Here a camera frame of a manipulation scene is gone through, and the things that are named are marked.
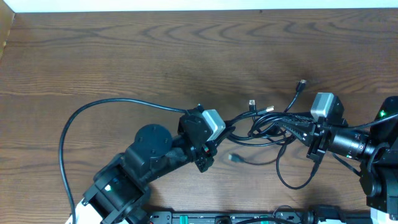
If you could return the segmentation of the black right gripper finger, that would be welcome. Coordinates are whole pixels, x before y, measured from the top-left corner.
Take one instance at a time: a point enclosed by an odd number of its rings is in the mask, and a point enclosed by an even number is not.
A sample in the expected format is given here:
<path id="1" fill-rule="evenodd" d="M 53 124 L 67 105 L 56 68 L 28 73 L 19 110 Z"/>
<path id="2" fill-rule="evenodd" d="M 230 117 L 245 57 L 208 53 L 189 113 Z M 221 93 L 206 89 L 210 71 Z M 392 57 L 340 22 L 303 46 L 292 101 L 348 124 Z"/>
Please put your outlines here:
<path id="1" fill-rule="evenodd" d="M 310 113 L 284 113 L 282 114 L 282 116 L 282 119 L 288 122 L 315 122 L 315 119 Z"/>
<path id="2" fill-rule="evenodd" d="M 290 132 L 295 136 L 301 143 L 305 146 L 310 146 L 313 142 L 314 132 L 316 125 L 308 122 L 298 122 L 298 121 L 277 121 L 277 124 Z"/>

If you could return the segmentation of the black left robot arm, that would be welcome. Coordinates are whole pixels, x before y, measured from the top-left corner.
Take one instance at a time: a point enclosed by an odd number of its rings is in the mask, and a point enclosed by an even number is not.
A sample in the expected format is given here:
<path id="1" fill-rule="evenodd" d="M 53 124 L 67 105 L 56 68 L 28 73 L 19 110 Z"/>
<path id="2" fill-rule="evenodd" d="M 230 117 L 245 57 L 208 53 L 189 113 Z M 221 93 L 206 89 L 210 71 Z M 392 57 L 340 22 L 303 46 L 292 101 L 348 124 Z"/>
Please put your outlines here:
<path id="1" fill-rule="evenodd" d="M 184 112 L 176 136 L 159 124 L 142 127 L 134 142 L 96 173 L 70 221 L 149 223 L 143 209 L 151 195 L 149 184 L 192 162 L 200 172 L 207 171 L 217 147 L 234 130 L 216 110 L 202 106 Z"/>

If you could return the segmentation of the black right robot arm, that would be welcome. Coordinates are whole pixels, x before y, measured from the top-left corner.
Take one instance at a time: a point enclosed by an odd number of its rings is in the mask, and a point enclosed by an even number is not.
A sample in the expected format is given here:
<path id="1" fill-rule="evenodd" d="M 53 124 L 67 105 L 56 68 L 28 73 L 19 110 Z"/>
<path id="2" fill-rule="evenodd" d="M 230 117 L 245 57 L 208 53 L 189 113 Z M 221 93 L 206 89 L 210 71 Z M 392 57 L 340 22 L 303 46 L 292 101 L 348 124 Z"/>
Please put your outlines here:
<path id="1" fill-rule="evenodd" d="M 277 124 L 308 147 L 318 168 L 326 152 L 360 163 L 357 172 L 373 223 L 397 223 L 397 97 L 386 98 L 374 121 L 349 126 L 332 93 L 318 93 L 309 113 L 289 113 Z"/>

